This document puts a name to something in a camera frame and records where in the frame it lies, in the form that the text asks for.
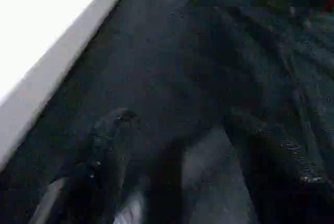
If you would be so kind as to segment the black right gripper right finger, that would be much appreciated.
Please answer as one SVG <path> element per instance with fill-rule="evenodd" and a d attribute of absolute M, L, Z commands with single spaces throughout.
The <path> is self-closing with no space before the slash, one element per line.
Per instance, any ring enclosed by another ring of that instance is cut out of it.
<path fill-rule="evenodd" d="M 333 223 L 333 181 L 279 124 L 223 118 L 260 223 Z"/>

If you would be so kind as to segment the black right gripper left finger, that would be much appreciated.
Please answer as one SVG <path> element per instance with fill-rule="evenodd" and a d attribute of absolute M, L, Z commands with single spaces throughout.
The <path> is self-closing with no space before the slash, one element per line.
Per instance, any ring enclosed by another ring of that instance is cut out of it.
<path fill-rule="evenodd" d="M 122 205 L 122 187 L 137 129 L 132 110 L 103 117 L 84 155 L 45 188 L 29 223 L 136 223 L 136 209 Z"/>

